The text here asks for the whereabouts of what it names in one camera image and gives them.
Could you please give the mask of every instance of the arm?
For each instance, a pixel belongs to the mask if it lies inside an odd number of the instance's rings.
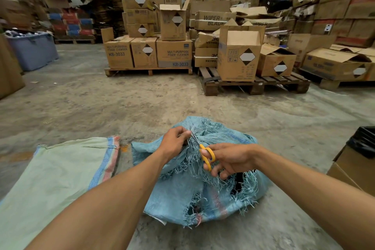
[[[221,170],[222,179],[260,170],[344,249],[375,248],[375,197],[256,144],[209,147],[220,161],[211,171],[214,177]]]
[[[190,135],[183,127],[170,129],[157,151],[79,197],[26,250],[126,249],[163,166]]]

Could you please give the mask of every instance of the diamond hazard symbol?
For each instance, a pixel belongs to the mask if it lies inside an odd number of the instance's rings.
[[[150,47],[148,44],[146,44],[142,50],[147,56],[150,56],[150,54],[154,51],[152,47]]]
[[[172,22],[176,24],[178,27],[184,19],[176,12],[176,14],[172,18]]]
[[[251,49],[247,49],[243,54],[240,55],[240,58],[245,65],[248,65],[255,58],[255,55]]]
[[[353,70],[354,77],[357,78],[366,72],[366,67],[362,64],[360,67]]]
[[[275,70],[275,72],[277,73],[277,75],[280,75],[280,74],[282,74],[287,69],[287,66],[282,61],[277,66],[275,66],[273,69]]]
[[[138,32],[141,33],[142,36],[144,36],[147,33],[147,29],[141,25],[138,29]]]
[[[138,3],[140,7],[142,7],[146,0],[135,0],[135,2]]]

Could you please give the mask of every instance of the hand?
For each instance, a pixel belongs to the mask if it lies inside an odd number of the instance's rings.
[[[184,127],[176,127],[170,129],[163,136],[162,143],[160,144],[157,151],[160,151],[167,159],[168,163],[172,158],[176,157],[182,149],[185,141],[191,136],[191,131],[188,131]]]
[[[259,145],[253,144],[234,144],[234,143],[217,143],[208,146],[215,154],[219,164],[212,168],[211,175],[226,180],[228,176],[238,173],[254,170],[254,156],[262,149]],[[202,150],[205,157],[211,159],[211,155],[207,150]]]

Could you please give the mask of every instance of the blue woven sack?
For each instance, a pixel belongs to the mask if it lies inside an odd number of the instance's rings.
[[[257,143],[250,135],[203,117],[189,116],[173,127],[180,125],[191,130],[204,146],[222,142]],[[133,164],[141,163],[155,152],[161,141],[162,137],[151,143],[133,142]],[[198,225],[238,210],[246,211],[265,194],[269,183],[258,170],[238,173],[225,181],[212,177],[203,169],[199,145],[190,138],[181,153],[163,167],[144,212],[162,222]]]

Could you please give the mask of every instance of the yellow scissors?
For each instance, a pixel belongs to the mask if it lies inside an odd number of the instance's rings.
[[[200,142],[199,142],[199,140],[196,138],[196,136],[195,136],[195,134],[193,134],[193,132],[191,133],[191,136],[196,140],[196,142],[199,144],[199,151],[200,151],[200,153],[201,153],[201,157],[202,157],[202,159],[203,159],[203,161],[207,164],[207,166],[208,166],[208,168],[209,168],[209,172],[211,172],[211,163],[212,162],[215,162],[215,160],[216,160],[216,158],[215,158],[215,154],[213,153],[213,151],[211,150],[211,148],[209,148],[209,147],[204,147],[204,145],[203,144],[201,144]],[[202,154],[202,150],[207,150],[208,152],[209,152],[209,154],[211,155],[211,157],[212,157],[212,159],[211,159],[211,161],[207,158],[207,157],[205,157],[203,154]]]

